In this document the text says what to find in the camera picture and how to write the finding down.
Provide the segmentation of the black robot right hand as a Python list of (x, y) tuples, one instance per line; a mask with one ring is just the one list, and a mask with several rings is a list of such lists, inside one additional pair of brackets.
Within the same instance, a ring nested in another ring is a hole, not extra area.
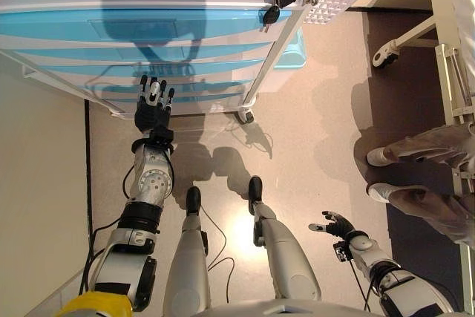
[(355, 230), (351, 222), (339, 213), (323, 211), (321, 214), (329, 221), (329, 223), (310, 223), (308, 225), (309, 230), (313, 232), (326, 232), (327, 234), (343, 239), (345, 239), (348, 233)]

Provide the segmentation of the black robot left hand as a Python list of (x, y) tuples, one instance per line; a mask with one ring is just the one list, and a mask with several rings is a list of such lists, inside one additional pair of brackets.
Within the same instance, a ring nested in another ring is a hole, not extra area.
[(134, 123), (143, 134), (157, 127), (168, 127), (175, 90), (170, 88), (165, 97), (166, 86), (167, 81), (160, 82), (155, 76), (148, 78), (143, 74), (140, 78)]

